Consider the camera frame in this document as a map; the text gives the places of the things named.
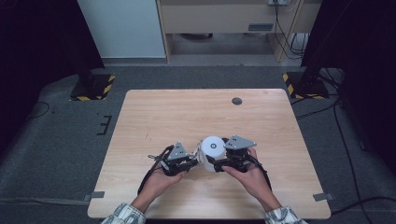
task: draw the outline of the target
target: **gray carpet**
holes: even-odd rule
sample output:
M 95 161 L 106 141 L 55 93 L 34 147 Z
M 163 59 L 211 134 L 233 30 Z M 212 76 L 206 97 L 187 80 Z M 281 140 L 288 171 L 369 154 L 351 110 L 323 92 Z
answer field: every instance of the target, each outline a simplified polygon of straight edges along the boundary
M 108 67 L 96 73 L 116 75 L 103 101 L 73 102 L 69 94 L 78 77 L 64 78 L 45 87 L 39 102 L 16 137 L 0 167 L 0 199 L 53 198 L 82 200 L 99 176 L 125 93 L 131 89 L 286 89 L 282 74 L 298 67 L 199 66 Z M 336 100 L 304 100 L 293 105 L 300 116 Z M 372 152 L 362 151 L 345 111 L 337 115 L 346 138 L 363 199 L 396 198 L 396 177 Z M 106 135 L 104 116 L 112 116 Z M 304 140 L 326 192 L 332 211 L 357 201 L 351 168 L 332 109 L 298 120 Z M 393 223 L 396 203 L 375 201 L 364 205 L 373 223 Z M 0 203 L 3 223 L 98 223 L 87 216 L 87 205 Z M 359 206 L 327 220 L 310 223 L 369 223 Z

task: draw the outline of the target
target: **white cylinder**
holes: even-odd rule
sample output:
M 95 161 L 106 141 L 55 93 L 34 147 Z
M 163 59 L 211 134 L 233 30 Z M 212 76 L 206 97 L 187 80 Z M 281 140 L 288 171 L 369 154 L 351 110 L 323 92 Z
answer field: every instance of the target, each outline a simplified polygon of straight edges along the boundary
M 201 144 L 201 156 L 203 157 L 205 169 L 209 172 L 216 172 L 213 164 L 207 160 L 206 155 L 216 161 L 224 159 L 224 141 L 217 136 L 209 136 Z

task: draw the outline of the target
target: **shirt cuff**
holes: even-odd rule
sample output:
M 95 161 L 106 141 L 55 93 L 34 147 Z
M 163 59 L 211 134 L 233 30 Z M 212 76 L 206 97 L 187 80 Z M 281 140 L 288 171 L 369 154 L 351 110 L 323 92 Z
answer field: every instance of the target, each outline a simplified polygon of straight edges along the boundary
M 289 207 L 277 208 L 274 211 L 266 213 L 264 216 L 266 224 L 303 224 L 305 221 L 297 218 L 294 211 Z
M 145 222 L 146 217 L 142 212 L 127 203 L 122 203 L 117 207 L 113 215 L 107 217 L 102 224 L 143 224 Z

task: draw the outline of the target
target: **yellow and black hazard tape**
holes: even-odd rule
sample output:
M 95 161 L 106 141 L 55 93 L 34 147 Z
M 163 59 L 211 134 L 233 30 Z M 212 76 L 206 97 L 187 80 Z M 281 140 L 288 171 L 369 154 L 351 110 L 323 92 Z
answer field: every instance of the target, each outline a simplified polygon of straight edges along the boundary
M 297 94 L 294 91 L 294 88 L 290 82 L 288 74 L 283 74 L 283 80 L 285 81 L 286 87 L 288 88 L 289 95 L 293 99 L 326 99 L 327 96 L 325 94 L 317 94 L 317 93 L 312 93 L 312 94 Z
M 108 92 L 111 89 L 111 86 L 113 85 L 113 81 L 116 76 L 110 76 L 108 78 L 107 84 L 103 90 L 103 93 L 101 95 L 96 95 L 96 96 L 86 96 L 86 95 L 80 95 L 77 97 L 73 97 L 73 101 L 90 101 L 90 100 L 103 100 L 107 97 Z

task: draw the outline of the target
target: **hand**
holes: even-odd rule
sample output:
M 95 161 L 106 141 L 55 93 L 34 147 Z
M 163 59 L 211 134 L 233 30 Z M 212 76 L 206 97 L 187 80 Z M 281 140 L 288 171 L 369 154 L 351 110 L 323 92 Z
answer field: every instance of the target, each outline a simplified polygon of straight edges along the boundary
M 154 172 L 148 178 L 145 187 L 137 195 L 131 206 L 145 213 L 149 205 L 160 195 L 162 195 L 169 187 L 179 182 L 186 172 L 181 172 L 175 176 L 167 176 L 163 173 L 161 165 L 158 163 Z
M 247 150 L 250 156 L 257 159 L 256 150 L 253 147 L 248 147 Z M 241 173 L 230 166 L 224 166 L 222 169 L 237 179 L 245 187 L 247 192 L 262 204 L 266 212 L 282 206 L 268 187 L 260 168 L 253 163 L 247 165 L 246 173 Z

